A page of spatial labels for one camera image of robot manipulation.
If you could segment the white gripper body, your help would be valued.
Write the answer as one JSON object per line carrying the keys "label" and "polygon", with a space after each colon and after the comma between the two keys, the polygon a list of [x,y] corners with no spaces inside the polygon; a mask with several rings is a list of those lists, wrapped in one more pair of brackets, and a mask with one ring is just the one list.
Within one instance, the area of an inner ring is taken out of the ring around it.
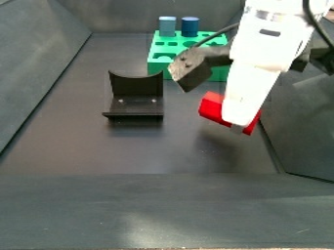
{"label": "white gripper body", "polygon": [[279,75],[301,54],[313,26],[334,0],[245,0],[229,49],[229,67],[220,114],[245,127]]}

